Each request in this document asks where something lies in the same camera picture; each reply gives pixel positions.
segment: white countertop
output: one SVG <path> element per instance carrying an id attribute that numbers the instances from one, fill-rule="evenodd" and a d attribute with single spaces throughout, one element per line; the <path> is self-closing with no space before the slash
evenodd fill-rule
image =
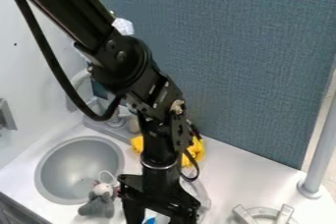
<path id="1" fill-rule="evenodd" d="M 100 136 L 114 141 L 125 154 L 125 173 L 140 173 L 139 157 L 131 152 L 129 145 L 84 127 L 81 116 L 73 115 L 0 170 L 0 192 L 55 224 L 126 223 L 119 199 L 112 219 L 89 219 L 78 216 L 79 205 L 53 203 L 35 188 L 34 171 L 46 151 L 64 140 L 81 136 Z M 296 185 L 305 175 L 303 172 L 217 140 L 204 138 L 204 141 L 206 153 L 200 164 L 199 179 L 212 201 L 204 224 L 230 223 L 228 217 L 238 204 L 245 208 L 280 209 L 284 203 L 295 208 L 293 217 L 300 224 L 336 223 L 336 203 L 325 188 L 317 200 L 309 200 L 297 191 Z"/>

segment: sink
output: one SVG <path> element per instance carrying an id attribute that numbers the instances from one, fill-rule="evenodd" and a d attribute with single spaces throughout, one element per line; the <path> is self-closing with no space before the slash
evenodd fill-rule
<path id="1" fill-rule="evenodd" d="M 35 185 L 55 203 L 84 203 L 98 173 L 108 171 L 117 176 L 122 173 L 124 162 L 122 150 L 111 140 L 95 136 L 66 140 L 40 160 Z"/>

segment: white wall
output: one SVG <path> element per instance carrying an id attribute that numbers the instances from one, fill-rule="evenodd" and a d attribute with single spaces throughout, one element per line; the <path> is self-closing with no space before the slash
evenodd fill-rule
<path id="1" fill-rule="evenodd" d="M 0 0 L 0 4 L 0 97 L 8 100 L 19 129 L 0 132 L 1 168 L 69 112 L 65 94 L 44 62 L 16 4 L 13 0 Z M 39 11 L 35 13 L 59 61 L 72 77 L 85 67 L 84 60 L 73 49 L 70 37 Z"/>

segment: stove burner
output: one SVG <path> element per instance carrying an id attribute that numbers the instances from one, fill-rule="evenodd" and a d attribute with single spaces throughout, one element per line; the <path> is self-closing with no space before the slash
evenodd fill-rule
<path id="1" fill-rule="evenodd" d="M 232 212 L 234 216 L 231 218 L 231 224 L 299 224 L 292 218 L 294 208 L 287 204 L 283 204 L 280 211 L 266 207 L 256 207 L 246 210 L 239 204 Z"/>

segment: gray stuffed animal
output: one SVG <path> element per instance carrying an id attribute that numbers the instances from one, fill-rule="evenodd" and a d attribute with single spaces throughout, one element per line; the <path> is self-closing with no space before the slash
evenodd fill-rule
<path id="1" fill-rule="evenodd" d="M 80 207 L 79 215 L 112 218 L 115 198 L 116 191 L 111 185 L 96 181 L 93 191 L 88 194 L 89 202 Z"/>

